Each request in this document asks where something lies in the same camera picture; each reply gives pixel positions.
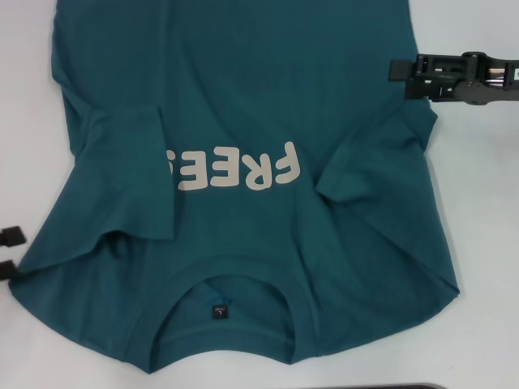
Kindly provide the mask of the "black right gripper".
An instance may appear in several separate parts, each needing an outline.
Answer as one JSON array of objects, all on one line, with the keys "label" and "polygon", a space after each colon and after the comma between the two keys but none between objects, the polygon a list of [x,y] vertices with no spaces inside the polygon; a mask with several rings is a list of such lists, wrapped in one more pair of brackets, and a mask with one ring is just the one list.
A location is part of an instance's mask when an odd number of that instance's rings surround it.
[{"label": "black right gripper", "polygon": [[394,59],[388,80],[406,81],[406,100],[477,106],[518,100],[518,61],[493,58],[483,52],[460,56],[419,54],[416,62]]}]

